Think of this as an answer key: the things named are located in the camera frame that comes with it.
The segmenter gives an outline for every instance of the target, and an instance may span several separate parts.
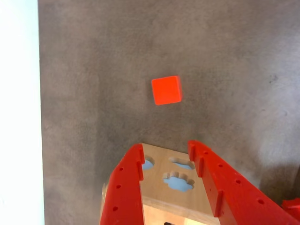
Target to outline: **red block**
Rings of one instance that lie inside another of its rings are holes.
[[[283,200],[282,208],[300,221],[300,198],[295,198],[293,200]]]
[[[182,91],[179,76],[167,76],[152,80],[152,90],[156,105],[181,102]]]

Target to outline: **blue paw shape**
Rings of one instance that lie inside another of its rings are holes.
[[[187,170],[193,170],[195,168],[192,162],[186,159],[170,157],[169,161]]]
[[[149,160],[145,160],[145,163],[142,165],[143,170],[148,170],[153,167],[153,163],[150,162]]]
[[[164,178],[164,182],[168,184],[169,188],[182,192],[193,189],[193,185],[188,184],[185,179],[178,177]]]

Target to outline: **gray floor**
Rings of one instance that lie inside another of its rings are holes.
[[[126,150],[198,139],[277,203],[299,191],[300,2],[40,0],[46,224],[97,224]],[[183,101],[150,81],[180,75]]]

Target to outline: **wooden block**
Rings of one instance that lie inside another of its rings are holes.
[[[166,215],[169,215],[172,222],[164,222],[175,225],[184,225],[182,218],[208,225],[220,224],[219,220],[212,215],[202,179],[198,178],[195,169],[182,168],[170,161],[170,158],[173,160],[176,158],[181,163],[189,162],[188,154],[148,144],[143,144],[143,149],[145,158],[154,160],[154,166],[143,171],[144,181],[141,182],[144,217],[149,225],[156,224],[155,221],[146,220],[146,218],[155,218],[153,215],[151,217],[147,215],[147,213],[153,214],[155,209],[157,209],[156,213],[161,214],[157,217],[165,218]],[[184,174],[188,180],[193,180],[193,189],[181,192],[168,187],[168,184],[164,183],[163,180],[164,174],[173,172],[178,172],[180,175]]]
[[[166,222],[174,225],[205,225],[203,223],[160,210],[148,205],[143,205],[145,225],[164,225]]]

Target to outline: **paw-shaped hole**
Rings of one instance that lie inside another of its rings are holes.
[[[164,174],[164,183],[168,184],[168,187],[181,192],[186,192],[194,188],[194,181],[189,179],[187,175],[178,172],[171,172]]]
[[[178,165],[182,168],[188,169],[188,170],[195,169],[195,166],[189,160],[185,160],[185,159],[182,159],[182,158],[176,158],[176,157],[170,157],[169,161],[172,162],[172,163],[175,163],[176,165]]]
[[[150,156],[145,156],[145,163],[142,165],[143,170],[151,169],[154,166],[154,159]]]

